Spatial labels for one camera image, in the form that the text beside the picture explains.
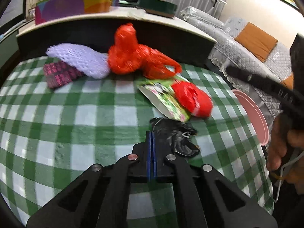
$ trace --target black plastic bag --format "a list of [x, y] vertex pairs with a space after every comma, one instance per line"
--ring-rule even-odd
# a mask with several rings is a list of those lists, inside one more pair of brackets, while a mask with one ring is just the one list
[[189, 140], [191, 135], [197, 134], [197, 130], [189, 123], [162, 117], [152, 118], [150, 123], [156, 140], [171, 147], [172, 153], [188, 158], [199, 154], [199, 146]]

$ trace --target purple and yellow box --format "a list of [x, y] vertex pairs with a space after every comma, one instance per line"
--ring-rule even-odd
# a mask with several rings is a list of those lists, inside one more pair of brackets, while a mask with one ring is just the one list
[[103, 13], [119, 0], [42, 0], [35, 8], [35, 24], [85, 13]]

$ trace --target brown pillow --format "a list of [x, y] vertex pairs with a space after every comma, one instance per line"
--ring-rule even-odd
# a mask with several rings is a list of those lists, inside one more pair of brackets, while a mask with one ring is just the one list
[[278, 42], [273, 36], [265, 33], [252, 23], [245, 26], [243, 31], [235, 38], [235, 41], [254, 54], [262, 63], [265, 62]]
[[281, 82], [281, 84], [289, 89], [293, 89], [293, 73], [289, 77], [287, 77], [285, 80]]

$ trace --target checkered tablecloth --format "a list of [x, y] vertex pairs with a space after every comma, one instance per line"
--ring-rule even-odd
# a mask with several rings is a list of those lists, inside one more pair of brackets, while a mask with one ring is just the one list
[[[52, 91], [42, 67], [55, 61], [21, 62], [0, 90], [0, 191], [23, 224], [90, 165], [131, 153], [149, 120], [162, 116], [137, 89], [140, 73], [82, 77]], [[266, 161], [245, 110], [220, 76], [182, 67], [214, 103], [212, 117], [190, 120], [201, 153], [189, 163], [211, 164], [272, 213]], [[129, 227], [177, 227], [172, 186], [133, 184], [127, 219]]]

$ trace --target sofa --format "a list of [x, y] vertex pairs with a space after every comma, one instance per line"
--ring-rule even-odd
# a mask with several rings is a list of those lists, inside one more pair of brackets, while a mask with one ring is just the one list
[[208, 58], [223, 72], [227, 80], [236, 89], [245, 92], [253, 99], [261, 109], [271, 130], [273, 119], [281, 112], [279, 109], [280, 102], [249, 84], [229, 77], [225, 73], [225, 67], [228, 64], [234, 64], [241, 69], [281, 82], [291, 74], [289, 49], [278, 42], [266, 61], [262, 63], [250, 51], [234, 40], [248, 21], [232, 17], [226, 23], [223, 23], [191, 6], [183, 9], [180, 12], [180, 17], [217, 40]]

